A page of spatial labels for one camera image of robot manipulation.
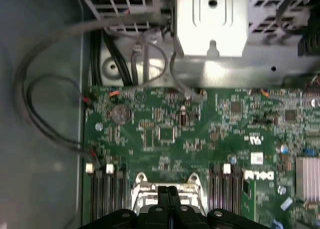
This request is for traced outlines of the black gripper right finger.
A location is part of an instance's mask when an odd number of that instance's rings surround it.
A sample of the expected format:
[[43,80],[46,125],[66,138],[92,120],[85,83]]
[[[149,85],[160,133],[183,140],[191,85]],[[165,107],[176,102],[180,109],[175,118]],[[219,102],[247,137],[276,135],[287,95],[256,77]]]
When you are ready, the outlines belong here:
[[265,229],[266,226],[224,209],[213,209],[203,216],[189,205],[182,205],[178,190],[169,187],[170,212],[175,229]]

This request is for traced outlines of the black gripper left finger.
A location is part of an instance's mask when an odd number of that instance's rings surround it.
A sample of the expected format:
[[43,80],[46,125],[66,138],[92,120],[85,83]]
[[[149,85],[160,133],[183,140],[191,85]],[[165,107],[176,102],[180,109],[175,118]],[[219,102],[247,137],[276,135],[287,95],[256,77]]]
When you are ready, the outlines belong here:
[[157,204],[147,212],[136,214],[129,209],[119,209],[97,220],[89,222],[82,229],[168,229],[171,206],[168,188],[161,186],[157,192]]

